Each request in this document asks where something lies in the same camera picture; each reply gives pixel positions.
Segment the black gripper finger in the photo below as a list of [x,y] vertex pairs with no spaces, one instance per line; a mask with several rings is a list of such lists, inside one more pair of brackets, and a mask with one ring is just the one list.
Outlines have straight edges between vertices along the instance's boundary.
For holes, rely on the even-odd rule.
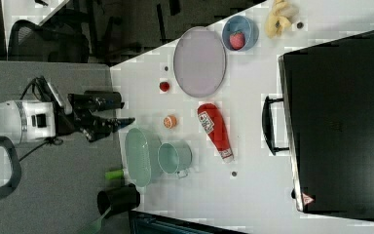
[[93,117],[87,125],[87,139],[99,140],[131,125],[134,118],[102,118]]
[[122,109],[125,105],[119,92],[85,91],[84,95],[89,98],[88,108],[93,111]]

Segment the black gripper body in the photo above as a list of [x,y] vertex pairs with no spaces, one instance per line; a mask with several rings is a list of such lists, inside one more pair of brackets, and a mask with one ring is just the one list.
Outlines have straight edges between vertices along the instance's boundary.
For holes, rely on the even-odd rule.
[[75,122],[74,112],[69,100],[65,98],[55,85],[48,84],[51,98],[54,100],[56,135],[64,137],[81,131]]

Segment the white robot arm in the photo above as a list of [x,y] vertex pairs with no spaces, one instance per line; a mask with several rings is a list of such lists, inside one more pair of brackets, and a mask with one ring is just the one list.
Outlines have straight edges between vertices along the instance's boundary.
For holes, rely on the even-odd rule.
[[118,92],[86,91],[62,97],[42,79],[28,86],[34,100],[0,102],[0,137],[14,144],[82,133],[94,142],[131,125],[135,119],[99,117],[101,111],[124,107]]

